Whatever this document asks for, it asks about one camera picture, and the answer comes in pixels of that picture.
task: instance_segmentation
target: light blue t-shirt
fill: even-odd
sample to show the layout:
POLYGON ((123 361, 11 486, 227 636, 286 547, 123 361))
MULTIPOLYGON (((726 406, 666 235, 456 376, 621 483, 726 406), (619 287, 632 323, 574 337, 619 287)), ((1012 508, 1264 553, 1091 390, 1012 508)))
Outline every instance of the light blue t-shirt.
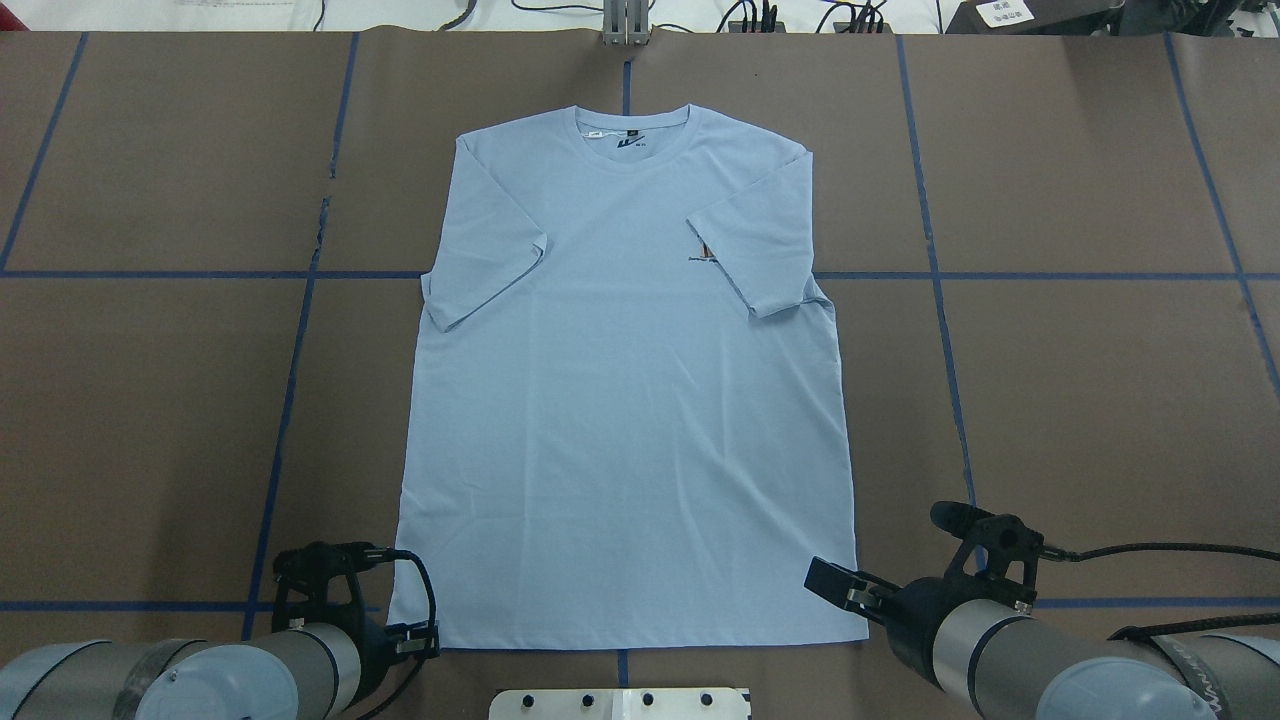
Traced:
MULTIPOLYGON (((397 546, 444 647, 863 639, 812 154, 689 105, 463 135, 422 275, 397 546)), ((398 568, 392 621, 425 616, 398 568)))

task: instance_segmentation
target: crew neckline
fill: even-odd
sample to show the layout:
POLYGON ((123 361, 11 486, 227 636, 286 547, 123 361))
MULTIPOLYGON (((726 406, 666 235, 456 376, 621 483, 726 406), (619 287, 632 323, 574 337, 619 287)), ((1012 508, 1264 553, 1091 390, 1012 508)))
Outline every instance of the crew neckline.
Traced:
POLYGON ((570 108, 564 108, 564 110, 561 111, 561 117, 563 118, 564 132, 568 133, 570 145, 573 146, 577 155, 581 156, 589 165, 616 172, 634 173, 666 164, 672 158, 684 152, 685 149, 689 147, 694 135, 698 132, 698 126, 701 122, 700 110, 701 108, 696 105, 685 105, 657 115, 609 115, 572 105, 570 108), (582 137, 582 133, 577 127, 577 123, 580 122, 594 128, 613 131, 650 129, 676 126, 681 127, 680 135, 668 142, 666 147, 658 149, 657 152, 648 158, 631 163, 623 163, 621 160, 614 160, 613 158, 605 158, 604 155, 600 155, 588 147, 586 143, 589 140, 582 137))

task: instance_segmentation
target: folded sleeve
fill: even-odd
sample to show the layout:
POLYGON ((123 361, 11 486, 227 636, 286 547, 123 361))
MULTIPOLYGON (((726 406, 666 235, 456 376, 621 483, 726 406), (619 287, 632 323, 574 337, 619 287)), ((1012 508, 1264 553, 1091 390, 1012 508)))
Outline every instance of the folded sleeve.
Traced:
POLYGON ((545 251, 547 233, 458 138, 440 249, 422 275, 431 322, 453 329, 532 270, 545 251))
POLYGON ((813 154, 804 152, 687 222, 763 318, 822 299, 813 282, 813 154))

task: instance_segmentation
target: white sticker label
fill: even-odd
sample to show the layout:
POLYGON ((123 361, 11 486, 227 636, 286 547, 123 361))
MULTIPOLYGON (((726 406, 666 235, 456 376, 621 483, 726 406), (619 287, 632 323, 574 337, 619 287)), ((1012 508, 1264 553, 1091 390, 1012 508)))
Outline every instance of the white sticker label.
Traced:
POLYGON ((996 3, 983 3, 978 5, 978 14, 987 27, 1004 27, 1027 20, 1034 20, 1036 15, 1027 9, 1023 0, 996 0, 996 3))

